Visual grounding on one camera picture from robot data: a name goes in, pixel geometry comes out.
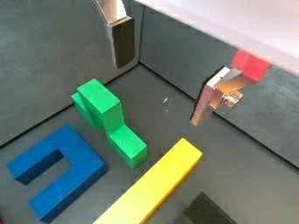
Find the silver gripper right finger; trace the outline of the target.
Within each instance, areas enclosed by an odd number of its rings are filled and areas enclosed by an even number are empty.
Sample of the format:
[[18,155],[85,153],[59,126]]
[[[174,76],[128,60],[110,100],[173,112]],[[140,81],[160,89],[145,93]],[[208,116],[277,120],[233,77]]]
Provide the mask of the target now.
[[238,90],[260,82],[269,66],[256,56],[236,50],[230,67],[222,66],[201,85],[190,123],[200,125],[218,105],[232,109],[242,97]]

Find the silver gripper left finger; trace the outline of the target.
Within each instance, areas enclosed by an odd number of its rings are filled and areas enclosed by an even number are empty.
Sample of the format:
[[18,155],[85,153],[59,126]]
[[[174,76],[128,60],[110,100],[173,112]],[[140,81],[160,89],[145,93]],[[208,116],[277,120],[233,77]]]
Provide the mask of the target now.
[[91,0],[102,18],[113,66],[121,68],[136,56],[134,20],[126,15],[122,0]]

